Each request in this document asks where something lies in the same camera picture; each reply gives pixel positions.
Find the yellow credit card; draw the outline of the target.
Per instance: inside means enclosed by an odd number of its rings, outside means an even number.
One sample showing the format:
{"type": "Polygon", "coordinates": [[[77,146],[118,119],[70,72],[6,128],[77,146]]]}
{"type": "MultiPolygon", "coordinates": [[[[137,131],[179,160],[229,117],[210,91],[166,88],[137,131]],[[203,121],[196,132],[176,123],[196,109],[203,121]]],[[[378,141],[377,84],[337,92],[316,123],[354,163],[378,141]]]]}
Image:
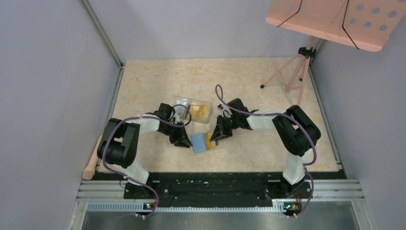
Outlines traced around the yellow credit card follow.
{"type": "Polygon", "coordinates": [[[211,140],[213,132],[213,130],[209,130],[204,134],[204,144],[207,151],[214,150],[218,146],[218,141],[211,140]]]}

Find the clear plastic card box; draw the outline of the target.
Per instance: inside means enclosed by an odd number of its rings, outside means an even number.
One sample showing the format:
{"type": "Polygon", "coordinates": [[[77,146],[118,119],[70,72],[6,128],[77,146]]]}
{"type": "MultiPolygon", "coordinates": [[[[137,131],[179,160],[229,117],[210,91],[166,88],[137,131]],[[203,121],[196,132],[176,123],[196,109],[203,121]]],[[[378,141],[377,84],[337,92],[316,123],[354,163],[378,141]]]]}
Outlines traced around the clear plastic card box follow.
{"type": "Polygon", "coordinates": [[[180,101],[184,101],[189,104],[189,110],[188,110],[189,118],[191,118],[193,122],[202,123],[202,124],[209,123],[211,111],[212,111],[211,102],[176,96],[174,98],[174,105],[180,101]]]}

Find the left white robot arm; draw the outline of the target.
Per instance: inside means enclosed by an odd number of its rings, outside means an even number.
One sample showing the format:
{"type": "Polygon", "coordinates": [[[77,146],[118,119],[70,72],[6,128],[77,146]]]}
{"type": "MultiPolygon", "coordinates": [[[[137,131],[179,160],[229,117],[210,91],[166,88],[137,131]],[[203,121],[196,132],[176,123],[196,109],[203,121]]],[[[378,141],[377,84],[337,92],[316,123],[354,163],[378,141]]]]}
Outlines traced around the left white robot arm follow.
{"type": "Polygon", "coordinates": [[[140,197],[153,195],[158,200],[153,184],[148,182],[149,172],[135,159],[139,137],[159,132],[168,136],[174,146],[190,148],[192,142],[185,126],[175,108],[166,103],[161,103],[158,110],[142,116],[123,120],[111,118],[96,148],[96,154],[109,171],[121,175],[130,185],[134,185],[140,197]]]}

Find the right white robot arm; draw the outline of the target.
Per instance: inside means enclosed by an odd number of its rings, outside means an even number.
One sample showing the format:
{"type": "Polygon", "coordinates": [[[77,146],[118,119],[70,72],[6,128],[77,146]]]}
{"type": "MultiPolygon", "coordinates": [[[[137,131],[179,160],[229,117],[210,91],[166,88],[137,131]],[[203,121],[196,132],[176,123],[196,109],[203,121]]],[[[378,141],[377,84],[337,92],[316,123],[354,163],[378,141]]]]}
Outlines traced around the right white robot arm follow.
{"type": "Polygon", "coordinates": [[[226,103],[222,115],[217,116],[216,126],[210,137],[219,141],[233,135],[233,130],[268,129],[276,130],[283,145],[288,150],[287,164],[282,172],[281,182],[276,188],[276,196],[294,197],[304,183],[306,166],[317,160],[316,144],[321,132],[315,123],[298,105],[292,105],[284,112],[249,111],[236,98],[226,103]]]}

